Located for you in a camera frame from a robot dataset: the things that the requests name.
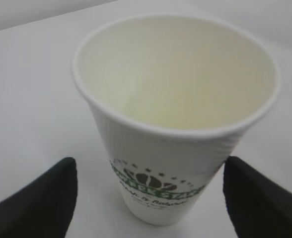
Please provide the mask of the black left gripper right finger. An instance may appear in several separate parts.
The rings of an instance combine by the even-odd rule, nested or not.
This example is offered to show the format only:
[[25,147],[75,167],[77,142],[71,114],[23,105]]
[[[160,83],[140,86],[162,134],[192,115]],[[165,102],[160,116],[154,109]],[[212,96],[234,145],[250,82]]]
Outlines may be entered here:
[[225,162],[223,194],[239,238],[292,238],[292,193],[239,157]]

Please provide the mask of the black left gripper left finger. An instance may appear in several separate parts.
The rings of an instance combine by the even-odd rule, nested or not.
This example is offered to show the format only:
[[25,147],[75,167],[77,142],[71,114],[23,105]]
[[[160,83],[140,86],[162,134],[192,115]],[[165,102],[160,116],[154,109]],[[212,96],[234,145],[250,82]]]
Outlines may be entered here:
[[0,202],[0,238],[64,238],[77,196],[76,161],[63,158]]

